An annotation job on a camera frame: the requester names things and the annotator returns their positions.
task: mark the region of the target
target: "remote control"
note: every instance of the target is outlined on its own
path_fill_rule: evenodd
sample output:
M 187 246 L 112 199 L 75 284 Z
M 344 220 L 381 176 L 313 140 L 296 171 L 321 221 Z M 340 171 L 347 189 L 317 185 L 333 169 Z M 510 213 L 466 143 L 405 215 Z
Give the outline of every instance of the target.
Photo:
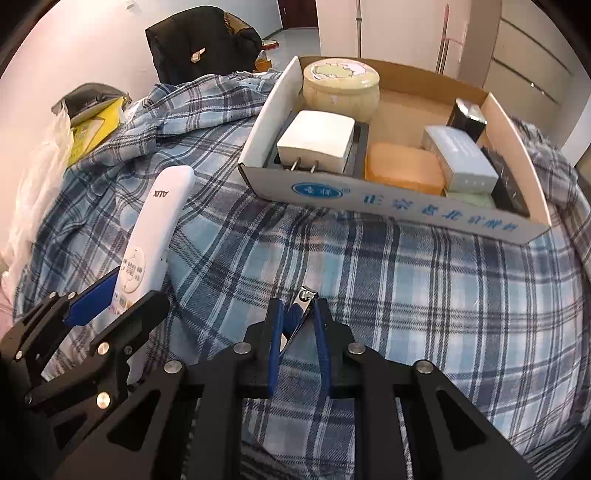
M 194 185 L 195 173 L 189 166 L 165 168 L 156 178 L 125 250 L 109 306 L 112 320 L 150 290 L 162 288 L 168 245 Z M 141 378 L 145 347 L 130 353 L 128 384 Z

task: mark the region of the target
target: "dark red door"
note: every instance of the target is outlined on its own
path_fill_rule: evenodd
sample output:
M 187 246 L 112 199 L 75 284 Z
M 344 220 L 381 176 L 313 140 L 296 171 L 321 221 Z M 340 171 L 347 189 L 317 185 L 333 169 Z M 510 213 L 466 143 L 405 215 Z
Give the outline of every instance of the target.
M 279 0 L 283 28 L 318 27 L 316 0 Z

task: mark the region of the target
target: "blue plaid fabric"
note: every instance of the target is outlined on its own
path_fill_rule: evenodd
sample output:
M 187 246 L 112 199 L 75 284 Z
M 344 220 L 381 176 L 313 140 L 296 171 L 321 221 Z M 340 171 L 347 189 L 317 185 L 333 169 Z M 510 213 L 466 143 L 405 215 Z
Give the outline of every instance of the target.
M 236 162 L 277 76 L 157 85 L 131 123 L 67 171 L 15 315 L 51 291 L 82 291 L 119 265 L 158 173 L 191 165 L 197 187 L 172 238 L 163 287 L 172 308 L 150 338 L 149 368 L 211 358 L 264 319 L 270 297 L 290 303 L 305 284 L 386 358 L 432 360 L 548 478 L 591 411 L 591 210 L 574 170 L 534 127 L 517 123 L 553 219 L 525 247 L 269 203 L 248 190 Z M 80 362 L 95 333 L 92 324 L 73 331 L 48 373 Z M 274 398 L 245 402 L 245 428 L 302 478 L 351 478 L 353 403 L 321 391 L 311 325 L 294 340 Z

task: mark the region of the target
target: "light blue box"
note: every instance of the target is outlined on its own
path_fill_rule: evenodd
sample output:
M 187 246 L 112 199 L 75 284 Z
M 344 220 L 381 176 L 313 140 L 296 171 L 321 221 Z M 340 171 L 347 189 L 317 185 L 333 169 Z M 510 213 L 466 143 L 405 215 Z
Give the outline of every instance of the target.
M 439 158 L 448 192 L 490 193 L 499 179 L 474 140 L 462 130 L 429 125 L 423 147 Z

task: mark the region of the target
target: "black bag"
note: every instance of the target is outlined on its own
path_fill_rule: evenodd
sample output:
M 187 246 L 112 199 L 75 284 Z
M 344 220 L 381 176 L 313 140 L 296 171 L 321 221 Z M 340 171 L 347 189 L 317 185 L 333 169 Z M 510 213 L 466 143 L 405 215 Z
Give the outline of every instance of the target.
M 146 30 L 158 78 L 179 85 L 208 73 L 252 72 L 261 52 L 256 30 L 218 7 L 180 12 Z

